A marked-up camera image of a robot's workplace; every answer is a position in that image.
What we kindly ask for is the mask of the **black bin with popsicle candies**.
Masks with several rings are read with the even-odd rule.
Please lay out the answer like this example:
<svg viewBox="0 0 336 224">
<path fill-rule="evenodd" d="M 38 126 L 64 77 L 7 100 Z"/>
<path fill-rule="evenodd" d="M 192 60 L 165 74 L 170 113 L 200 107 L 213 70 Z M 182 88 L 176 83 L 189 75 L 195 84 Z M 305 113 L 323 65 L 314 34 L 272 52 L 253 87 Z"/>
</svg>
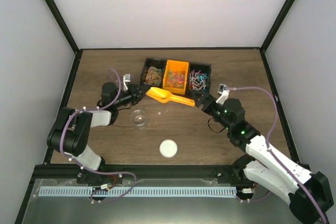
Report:
<svg viewBox="0 0 336 224">
<path fill-rule="evenodd" d="M 140 85 L 161 88 L 166 63 L 165 59 L 146 58 L 140 76 Z"/>
</svg>

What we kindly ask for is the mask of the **orange plastic scoop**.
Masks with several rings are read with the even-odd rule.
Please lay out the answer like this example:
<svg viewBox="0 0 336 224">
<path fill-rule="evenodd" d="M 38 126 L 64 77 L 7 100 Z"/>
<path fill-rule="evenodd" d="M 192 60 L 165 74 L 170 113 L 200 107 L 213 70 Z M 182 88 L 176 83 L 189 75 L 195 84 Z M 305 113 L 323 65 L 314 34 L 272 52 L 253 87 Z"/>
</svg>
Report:
<svg viewBox="0 0 336 224">
<path fill-rule="evenodd" d="M 161 103 L 176 102 L 188 106 L 195 106 L 194 100 L 174 95 L 167 90 L 157 87 L 150 87 L 149 91 L 146 92 L 146 95 Z"/>
</svg>

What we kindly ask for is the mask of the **yellow bin with star candies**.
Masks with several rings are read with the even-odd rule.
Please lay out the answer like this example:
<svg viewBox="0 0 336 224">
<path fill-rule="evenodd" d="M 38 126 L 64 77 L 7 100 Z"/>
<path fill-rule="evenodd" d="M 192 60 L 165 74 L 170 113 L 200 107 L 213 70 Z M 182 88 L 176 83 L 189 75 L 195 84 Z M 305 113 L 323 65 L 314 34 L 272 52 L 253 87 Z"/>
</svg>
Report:
<svg viewBox="0 0 336 224">
<path fill-rule="evenodd" d="M 162 88 L 173 94 L 185 95 L 187 88 L 189 63 L 167 60 Z"/>
</svg>

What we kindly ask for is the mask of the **black bin with lollipops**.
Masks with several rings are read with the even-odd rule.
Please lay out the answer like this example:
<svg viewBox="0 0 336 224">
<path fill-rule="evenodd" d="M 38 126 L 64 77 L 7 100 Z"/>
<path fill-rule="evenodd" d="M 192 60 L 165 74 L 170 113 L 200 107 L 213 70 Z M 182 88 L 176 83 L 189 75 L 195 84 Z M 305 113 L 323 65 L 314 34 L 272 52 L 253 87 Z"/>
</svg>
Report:
<svg viewBox="0 0 336 224">
<path fill-rule="evenodd" d="M 190 62 L 185 95 L 192 96 L 192 91 L 209 92 L 211 87 L 211 65 Z"/>
</svg>

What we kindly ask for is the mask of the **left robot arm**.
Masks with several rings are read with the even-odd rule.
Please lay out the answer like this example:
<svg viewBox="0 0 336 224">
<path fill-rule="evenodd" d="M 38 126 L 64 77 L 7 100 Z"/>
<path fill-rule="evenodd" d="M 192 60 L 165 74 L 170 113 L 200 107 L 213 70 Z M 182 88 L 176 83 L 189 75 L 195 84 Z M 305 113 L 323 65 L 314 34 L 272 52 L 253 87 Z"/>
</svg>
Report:
<svg viewBox="0 0 336 224">
<path fill-rule="evenodd" d="M 103 84 L 101 99 L 95 108 L 64 107 L 58 112 L 47 137 L 48 147 L 89 171 L 88 176 L 95 184 L 102 184 L 107 176 L 118 173 L 107 172 L 104 159 L 89 147 L 89 132 L 94 127 L 113 125 L 120 107 L 138 104 L 149 90 L 149 86 L 139 84 L 129 84 L 125 91 L 112 82 Z"/>
</svg>

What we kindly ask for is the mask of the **clear plastic cup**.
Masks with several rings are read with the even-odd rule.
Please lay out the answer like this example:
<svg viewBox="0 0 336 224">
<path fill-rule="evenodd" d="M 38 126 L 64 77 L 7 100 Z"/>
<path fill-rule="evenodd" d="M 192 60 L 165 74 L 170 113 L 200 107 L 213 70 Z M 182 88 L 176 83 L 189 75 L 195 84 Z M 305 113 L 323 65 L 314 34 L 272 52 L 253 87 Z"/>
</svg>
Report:
<svg viewBox="0 0 336 224">
<path fill-rule="evenodd" d="M 149 122 L 149 118 L 143 110 L 134 110 L 130 119 L 133 126 L 141 130 L 145 129 Z"/>
</svg>

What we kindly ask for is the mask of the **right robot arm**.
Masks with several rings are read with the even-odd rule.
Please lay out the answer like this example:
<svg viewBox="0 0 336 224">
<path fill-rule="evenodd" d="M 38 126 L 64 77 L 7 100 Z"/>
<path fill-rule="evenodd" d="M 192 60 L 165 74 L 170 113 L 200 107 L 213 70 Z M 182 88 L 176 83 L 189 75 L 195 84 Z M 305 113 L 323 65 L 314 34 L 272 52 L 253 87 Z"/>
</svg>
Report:
<svg viewBox="0 0 336 224">
<path fill-rule="evenodd" d="M 289 159 L 269 143 L 245 119 L 245 109 L 235 98 L 214 98 L 203 91 L 192 91 L 196 107 L 210 115 L 225 130 L 230 142 L 245 152 L 248 163 L 233 170 L 233 177 L 244 184 L 251 180 L 281 198 L 301 223 L 328 223 L 326 212 L 334 205 L 328 178 L 313 173 Z"/>
</svg>

